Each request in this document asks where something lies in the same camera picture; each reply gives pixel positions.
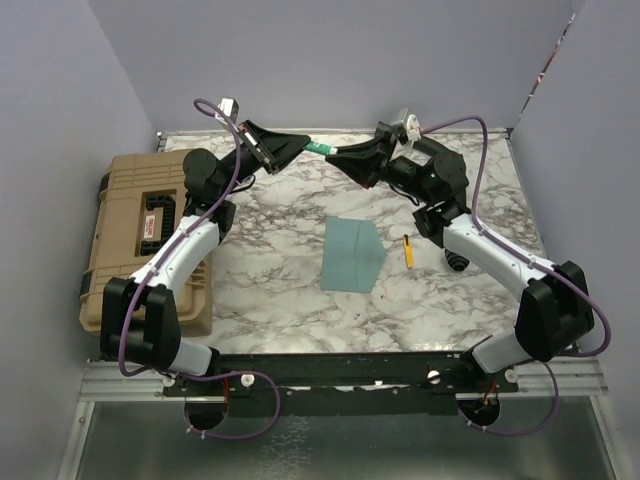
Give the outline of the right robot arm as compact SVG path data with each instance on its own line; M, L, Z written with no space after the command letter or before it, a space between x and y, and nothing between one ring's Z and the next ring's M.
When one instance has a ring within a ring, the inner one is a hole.
M467 389L483 390L505 367L549 361L593 329L582 269L536 256L483 225L467 205L461 154L380 123L372 139L332 149L326 160L364 188L384 182L420 203L413 217L422 237L470 261L518 300L514 325L466 352L459 378Z

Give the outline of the teal envelope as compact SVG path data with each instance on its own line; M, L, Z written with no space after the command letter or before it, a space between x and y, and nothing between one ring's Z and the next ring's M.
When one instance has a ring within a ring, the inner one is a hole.
M371 293L385 260L386 250L372 221L327 219L320 278L322 290Z

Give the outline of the green white glue stick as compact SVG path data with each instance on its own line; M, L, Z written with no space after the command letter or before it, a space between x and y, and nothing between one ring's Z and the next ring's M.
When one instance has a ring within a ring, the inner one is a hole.
M305 150L323 156L335 155L338 151L336 147L314 141L309 142Z

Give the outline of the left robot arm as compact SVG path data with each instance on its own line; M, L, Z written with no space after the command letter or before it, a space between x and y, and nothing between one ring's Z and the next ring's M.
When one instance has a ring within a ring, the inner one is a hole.
M220 385L219 353L183 338L175 296L231 229L236 207L228 195L259 170L279 173L311 141L251 121L232 134L236 147L223 159L203 148L185 154L186 206L178 226L142 268L127 279L112 278L103 291L101 353L119 363L186 375L202 395Z

